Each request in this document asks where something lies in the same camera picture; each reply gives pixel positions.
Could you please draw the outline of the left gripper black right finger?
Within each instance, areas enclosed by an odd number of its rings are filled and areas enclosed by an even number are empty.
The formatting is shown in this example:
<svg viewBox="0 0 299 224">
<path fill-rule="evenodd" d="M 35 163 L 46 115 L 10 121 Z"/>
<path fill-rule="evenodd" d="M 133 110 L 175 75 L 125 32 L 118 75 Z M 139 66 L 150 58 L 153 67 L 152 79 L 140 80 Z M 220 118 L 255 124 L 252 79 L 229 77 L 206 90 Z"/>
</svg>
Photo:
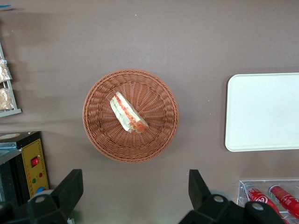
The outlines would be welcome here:
<svg viewBox="0 0 299 224">
<path fill-rule="evenodd" d="M 189 171 L 188 193 L 193 210 L 181 224 L 246 224 L 244 209 L 221 192 L 212 193 L 196 169 Z"/>
</svg>

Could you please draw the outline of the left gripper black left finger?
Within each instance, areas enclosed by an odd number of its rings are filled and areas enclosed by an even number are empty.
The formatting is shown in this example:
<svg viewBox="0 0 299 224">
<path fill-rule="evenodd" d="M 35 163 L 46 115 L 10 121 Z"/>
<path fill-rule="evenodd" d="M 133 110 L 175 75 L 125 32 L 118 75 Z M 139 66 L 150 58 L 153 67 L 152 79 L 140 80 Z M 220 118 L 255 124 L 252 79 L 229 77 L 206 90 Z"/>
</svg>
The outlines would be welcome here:
<svg viewBox="0 0 299 224">
<path fill-rule="evenodd" d="M 27 204 L 32 224 L 66 224 L 84 192 L 81 169 L 72 170 L 54 190 L 35 194 Z"/>
</svg>

